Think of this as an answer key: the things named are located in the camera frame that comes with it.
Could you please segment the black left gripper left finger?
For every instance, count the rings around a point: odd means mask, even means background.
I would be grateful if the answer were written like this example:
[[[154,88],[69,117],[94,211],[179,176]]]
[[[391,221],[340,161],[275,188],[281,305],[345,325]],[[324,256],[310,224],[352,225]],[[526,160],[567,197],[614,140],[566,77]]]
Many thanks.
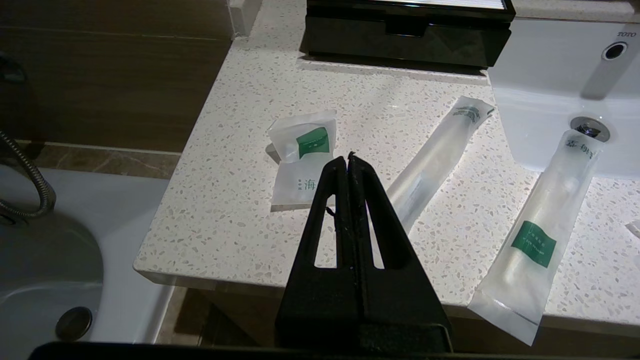
[[[315,259],[330,196],[335,200],[332,217],[337,265],[318,268]],[[344,350],[357,344],[360,305],[356,265],[347,166],[340,156],[322,169],[279,305],[275,328],[282,347]]]

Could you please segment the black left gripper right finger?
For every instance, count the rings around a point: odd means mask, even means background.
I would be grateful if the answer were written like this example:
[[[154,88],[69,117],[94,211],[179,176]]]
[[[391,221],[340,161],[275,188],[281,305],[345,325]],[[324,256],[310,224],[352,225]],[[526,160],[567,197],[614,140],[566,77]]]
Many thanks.
[[[359,292],[358,344],[368,351],[450,351],[451,325],[375,172],[349,154]]]

